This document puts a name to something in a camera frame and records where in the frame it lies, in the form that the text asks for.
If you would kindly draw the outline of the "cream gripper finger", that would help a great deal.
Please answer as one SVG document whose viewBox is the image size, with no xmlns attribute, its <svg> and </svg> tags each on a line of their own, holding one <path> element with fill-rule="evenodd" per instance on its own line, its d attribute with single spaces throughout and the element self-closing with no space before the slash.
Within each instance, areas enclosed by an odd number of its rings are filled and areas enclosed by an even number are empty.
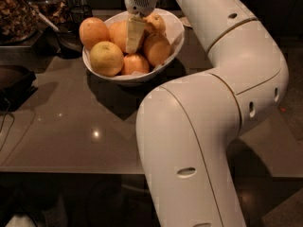
<svg viewBox="0 0 303 227">
<path fill-rule="evenodd" d="M 135 53 L 141 46 L 146 21 L 140 14 L 130 15 L 127 19 L 126 52 Z"/>
</svg>

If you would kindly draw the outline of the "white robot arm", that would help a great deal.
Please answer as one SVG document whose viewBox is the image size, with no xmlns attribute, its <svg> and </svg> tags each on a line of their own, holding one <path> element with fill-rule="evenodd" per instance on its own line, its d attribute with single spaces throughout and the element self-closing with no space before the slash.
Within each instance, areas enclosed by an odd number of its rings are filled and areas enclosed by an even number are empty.
<svg viewBox="0 0 303 227">
<path fill-rule="evenodd" d="M 139 156 L 161 227 L 246 227 L 226 149 L 286 93 L 282 52 L 240 0 L 176 0 L 212 64 L 143 99 Z"/>
</svg>

